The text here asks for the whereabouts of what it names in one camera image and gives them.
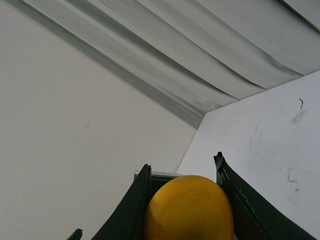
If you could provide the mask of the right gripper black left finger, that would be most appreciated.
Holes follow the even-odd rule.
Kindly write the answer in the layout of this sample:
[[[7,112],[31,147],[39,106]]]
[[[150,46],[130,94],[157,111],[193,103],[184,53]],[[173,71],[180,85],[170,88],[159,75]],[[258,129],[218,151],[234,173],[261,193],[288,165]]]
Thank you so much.
[[[130,188],[99,231],[94,240],[133,240],[146,208],[151,189],[151,166],[145,164]]]

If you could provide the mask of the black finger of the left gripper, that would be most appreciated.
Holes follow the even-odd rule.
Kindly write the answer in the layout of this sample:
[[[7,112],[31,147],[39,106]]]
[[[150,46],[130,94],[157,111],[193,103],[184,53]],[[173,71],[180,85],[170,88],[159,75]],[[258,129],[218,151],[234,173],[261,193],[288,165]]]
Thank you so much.
[[[67,240],[81,240],[83,236],[83,230],[77,228],[68,238]]]

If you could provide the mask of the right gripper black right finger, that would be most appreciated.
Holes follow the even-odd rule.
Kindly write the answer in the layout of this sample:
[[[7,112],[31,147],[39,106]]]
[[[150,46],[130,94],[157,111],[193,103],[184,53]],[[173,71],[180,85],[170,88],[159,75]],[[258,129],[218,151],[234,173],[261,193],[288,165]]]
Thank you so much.
[[[229,199],[234,233],[239,240],[314,240],[241,178],[222,152],[214,158],[216,183]]]

